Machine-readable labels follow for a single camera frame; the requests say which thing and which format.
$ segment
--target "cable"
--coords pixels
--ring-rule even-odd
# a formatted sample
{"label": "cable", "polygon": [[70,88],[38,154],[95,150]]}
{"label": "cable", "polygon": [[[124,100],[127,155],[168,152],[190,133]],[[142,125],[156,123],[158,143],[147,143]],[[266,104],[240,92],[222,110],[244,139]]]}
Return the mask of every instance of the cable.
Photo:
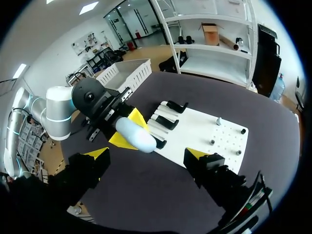
{"label": "cable", "polygon": [[272,213],[272,211],[273,211],[272,204],[271,204],[271,201],[269,199],[267,187],[265,186],[265,183],[264,183],[264,176],[262,174],[260,174],[260,178],[261,178],[261,184],[263,186],[264,196],[266,197],[266,200],[268,203],[269,211],[270,211],[270,213]]}
{"label": "cable", "polygon": [[73,132],[73,133],[71,133],[70,134],[70,136],[73,136],[73,135],[75,135],[75,134],[77,134],[77,133],[79,133],[81,130],[83,130],[84,129],[84,127],[85,127],[86,125],[84,125],[82,128],[80,128],[80,129],[78,129],[77,131],[75,131],[75,132]]}
{"label": "cable", "polygon": [[9,114],[8,120],[10,119],[10,116],[11,116],[11,114],[12,114],[12,111],[14,111],[14,110],[22,110],[22,111],[26,112],[27,115],[29,115],[29,116],[31,115],[28,111],[24,110],[23,108],[17,107],[17,108],[13,108],[13,109],[11,110],[11,112],[10,112],[10,114]]}

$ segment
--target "light blue object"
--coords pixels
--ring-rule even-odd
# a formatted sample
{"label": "light blue object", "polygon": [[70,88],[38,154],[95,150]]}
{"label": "light blue object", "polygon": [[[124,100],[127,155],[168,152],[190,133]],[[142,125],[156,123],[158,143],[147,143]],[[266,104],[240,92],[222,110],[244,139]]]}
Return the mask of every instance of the light blue object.
{"label": "light blue object", "polygon": [[273,91],[270,95],[270,99],[276,102],[280,102],[282,95],[285,90],[285,83],[283,81],[283,74],[280,73],[280,76],[277,78]]}
{"label": "light blue object", "polygon": [[126,117],[116,123],[116,130],[129,144],[144,153],[151,153],[156,149],[156,140],[144,128]]}

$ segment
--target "black holder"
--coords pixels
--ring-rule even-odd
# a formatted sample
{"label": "black holder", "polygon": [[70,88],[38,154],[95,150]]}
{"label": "black holder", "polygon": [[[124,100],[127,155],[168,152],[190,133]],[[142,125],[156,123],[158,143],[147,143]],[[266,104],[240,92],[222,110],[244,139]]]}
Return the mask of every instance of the black holder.
{"label": "black holder", "polygon": [[165,145],[167,144],[167,141],[166,140],[164,140],[164,141],[161,141],[161,140],[159,140],[158,138],[156,138],[155,136],[153,136],[154,137],[154,139],[156,140],[156,147],[158,148],[158,149],[162,149],[162,148],[164,148],[165,147]]}
{"label": "black holder", "polygon": [[172,123],[170,120],[166,119],[165,117],[158,116],[156,119],[156,122],[164,126],[165,128],[168,128],[169,130],[173,130],[179,123],[179,120],[177,119],[174,123]]}
{"label": "black holder", "polygon": [[166,104],[166,106],[168,106],[170,109],[172,109],[172,110],[174,110],[180,114],[182,114],[185,111],[185,109],[187,108],[188,105],[189,105],[189,103],[186,102],[184,104],[184,106],[180,106],[179,104],[176,104],[173,101],[168,101],[168,103]]}

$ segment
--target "white wall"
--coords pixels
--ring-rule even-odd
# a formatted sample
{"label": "white wall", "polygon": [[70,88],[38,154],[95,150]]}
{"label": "white wall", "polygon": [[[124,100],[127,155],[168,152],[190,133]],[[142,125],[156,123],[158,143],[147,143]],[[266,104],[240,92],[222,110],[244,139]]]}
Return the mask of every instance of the white wall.
{"label": "white wall", "polygon": [[276,42],[281,47],[280,56],[282,58],[280,72],[284,74],[286,86],[284,94],[294,103],[297,103],[294,95],[297,77],[299,76],[301,80],[302,85],[300,85],[299,90],[302,92],[305,88],[305,76],[295,45],[281,21],[265,1],[252,0],[252,3],[258,23],[264,24],[277,33],[278,39]]}
{"label": "white wall", "polygon": [[105,41],[105,35],[111,42],[112,49],[119,48],[119,43],[103,15],[85,21],[57,39],[25,73],[24,79],[35,95],[45,97],[48,88],[67,85],[65,77],[84,63],[81,62],[81,56],[75,54],[71,44],[90,32],[95,33],[99,43]]}

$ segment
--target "cylindrical object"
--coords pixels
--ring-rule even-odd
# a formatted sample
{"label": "cylindrical object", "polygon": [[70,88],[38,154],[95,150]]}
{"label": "cylindrical object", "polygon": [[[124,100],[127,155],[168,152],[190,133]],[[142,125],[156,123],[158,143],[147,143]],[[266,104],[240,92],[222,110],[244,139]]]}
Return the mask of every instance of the cylindrical object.
{"label": "cylindrical object", "polygon": [[144,153],[151,153],[156,149],[156,140],[152,135],[126,117],[117,121],[116,130],[128,143]]}
{"label": "cylindrical object", "polygon": [[239,46],[232,42],[230,39],[226,38],[225,36],[219,34],[220,41],[227,44],[229,47],[231,47],[233,50],[238,50]]}
{"label": "cylindrical object", "polygon": [[75,111],[72,102],[73,87],[52,87],[46,94],[46,110],[40,121],[53,140],[65,140],[71,133],[71,116]]}
{"label": "cylindrical object", "polygon": [[134,50],[135,50],[135,48],[134,48],[132,42],[128,42],[128,43],[127,43],[127,46],[128,46],[128,48],[129,48],[130,51],[134,51]]}
{"label": "cylindrical object", "polygon": [[285,83],[283,81],[283,74],[280,74],[279,78],[277,78],[273,91],[270,95],[270,99],[276,102],[280,102],[282,95],[285,90]]}
{"label": "cylindrical object", "polygon": [[220,126],[220,125],[221,125],[221,120],[222,120],[222,118],[221,118],[221,117],[219,117],[219,118],[217,118],[217,119],[216,119],[216,124],[217,124],[218,126]]}

